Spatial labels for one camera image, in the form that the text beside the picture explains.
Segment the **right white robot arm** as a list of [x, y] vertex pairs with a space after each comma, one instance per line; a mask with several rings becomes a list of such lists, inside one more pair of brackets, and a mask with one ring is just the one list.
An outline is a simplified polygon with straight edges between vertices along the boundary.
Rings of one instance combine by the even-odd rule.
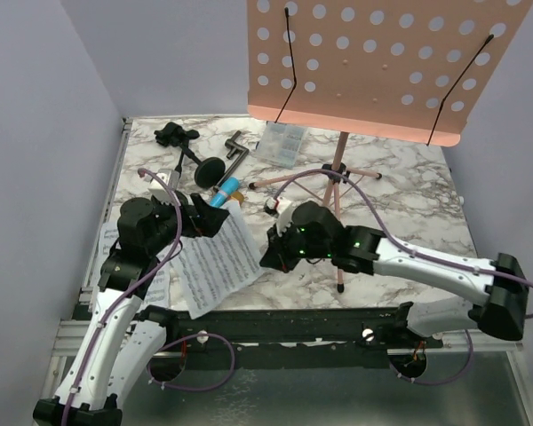
[[408, 303], [402, 327], [413, 335], [478, 329], [503, 341], [523, 338], [529, 289], [517, 259], [453, 256], [411, 245], [362, 225], [342, 225], [313, 201], [296, 204], [270, 199], [265, 211], [275, 217], [260, 265], [292, 271], [300, 260], [329, 260], [342, 272], [411, 280], [446, 291], [431, 303]]

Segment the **pink perforated music stand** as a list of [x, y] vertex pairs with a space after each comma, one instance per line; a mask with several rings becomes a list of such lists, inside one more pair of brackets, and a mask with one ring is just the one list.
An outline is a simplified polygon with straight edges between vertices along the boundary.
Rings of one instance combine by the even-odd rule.
[[530, 1], [249, 1], [248, 112], [458, 144]]

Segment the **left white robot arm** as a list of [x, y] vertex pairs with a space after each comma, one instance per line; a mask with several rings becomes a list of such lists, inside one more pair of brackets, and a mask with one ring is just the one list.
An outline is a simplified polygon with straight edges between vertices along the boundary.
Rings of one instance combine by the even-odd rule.
[[175, 312], [141, 306], [153, 278], [182, 237], [213, 237], [229, 216], [197, 193], [191, 200], [166, 205], [133, 198], [121, 206], [89, 326], [54, 396], [37, 401], [36, 424], [121, 424], [123, 403], [142, 369], [160, 346], [179, 337]]

